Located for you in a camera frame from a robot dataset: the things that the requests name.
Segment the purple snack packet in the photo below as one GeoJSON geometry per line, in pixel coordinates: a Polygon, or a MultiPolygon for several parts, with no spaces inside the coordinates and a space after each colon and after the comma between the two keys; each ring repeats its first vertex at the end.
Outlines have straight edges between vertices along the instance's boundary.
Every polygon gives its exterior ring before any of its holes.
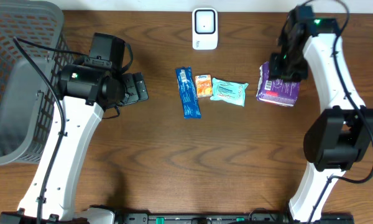
{"type": "Polygon", "coordinates": [[[293,107],[298,99],[300,84],[298,82],[284,82],[280,79],[269,80],[269,72],[269,62],[263,63],[260,66],[257,100],[279,106],[293,107]]]}

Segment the blue biscuit packet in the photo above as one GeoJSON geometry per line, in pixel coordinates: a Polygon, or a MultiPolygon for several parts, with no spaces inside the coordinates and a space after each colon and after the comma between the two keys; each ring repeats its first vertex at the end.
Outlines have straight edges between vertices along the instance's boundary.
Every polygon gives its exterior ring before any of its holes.
{"type": "Polygon", "coordinates": [[[185,119],[200,119],[201,112],[198,104],[196,87],[192,79],[191,67],[180,67],[175,69],[178,90],[183,107],[185,119]]]}

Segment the teal wet wipes packet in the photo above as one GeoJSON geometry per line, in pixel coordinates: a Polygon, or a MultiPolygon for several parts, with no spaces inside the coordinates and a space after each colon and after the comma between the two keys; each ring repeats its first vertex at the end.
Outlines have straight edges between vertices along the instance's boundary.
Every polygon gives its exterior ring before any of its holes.
{"type": "Polygon", "coordinates": [[[212,79],[213,95],[210,97],[211,101],[225,101],[234,105],[244,107],[246,99],[246,88],[248,83],[235,83],[212,79]]]}

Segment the orange tissue packet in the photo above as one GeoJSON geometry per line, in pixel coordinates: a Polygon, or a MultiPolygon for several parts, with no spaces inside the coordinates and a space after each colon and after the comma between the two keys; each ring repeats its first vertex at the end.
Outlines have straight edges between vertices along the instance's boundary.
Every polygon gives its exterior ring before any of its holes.
{"type": "Polygon", "coordinates": [[[197,97],[209,97],[213,95],[211,75],[197,75],[195,77],[197,97]]]}

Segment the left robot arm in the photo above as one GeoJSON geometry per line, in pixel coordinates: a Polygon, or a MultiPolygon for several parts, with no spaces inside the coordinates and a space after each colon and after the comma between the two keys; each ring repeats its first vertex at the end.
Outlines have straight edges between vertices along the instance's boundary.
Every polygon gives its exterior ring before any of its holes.
{"type": "Polygon", "coordinates": [[[91,138],[104,112],[148,100],[144,77],[123,64],[130,44],[95,33],[89,54],[79,54],[48,84],[56,105],[49,136],[33,181],[17,211],[2,212],[0,223],[120,223],[104,205],[75,212],[75,195],[91,138]]]}

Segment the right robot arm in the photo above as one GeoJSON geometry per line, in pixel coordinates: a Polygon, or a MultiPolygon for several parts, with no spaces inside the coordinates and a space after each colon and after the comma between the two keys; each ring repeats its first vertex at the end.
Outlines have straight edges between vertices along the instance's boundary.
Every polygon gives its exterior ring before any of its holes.
{"type": "MultiPolygon", "coordinates": [[[[368,108],[352,82],[343,54],[344,26],[335,18],[316,17],[310,1],[288,13],[279,53],[269,60],[269,78],[300,82],[312,75],[320,115],[306,132],[306,169],[288,202],[289,223],[316,223],[337,181],[373,149],[373,108],[368,108]]],[[[373,165],[369,172],[373,177],[373,165]]]]}

